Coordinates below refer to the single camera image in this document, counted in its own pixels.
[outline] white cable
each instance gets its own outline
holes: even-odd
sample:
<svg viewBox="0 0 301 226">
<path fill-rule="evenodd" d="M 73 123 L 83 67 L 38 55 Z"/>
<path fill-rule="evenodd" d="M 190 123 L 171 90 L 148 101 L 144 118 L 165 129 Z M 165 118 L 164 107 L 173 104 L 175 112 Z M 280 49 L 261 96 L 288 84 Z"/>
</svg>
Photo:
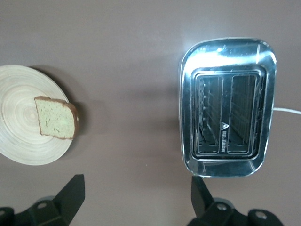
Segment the white cable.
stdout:
<svg viewBox="0 0 301 226">
<path fill-rule="evenodd" d="M 289 112 L 294 114 L 301 114 L 301 111 L 289 109 L 289 108 L 282 108 L 282 107 L 274 107 L 273 111 L 280 111 L 280 112 Z"/>
</svg>

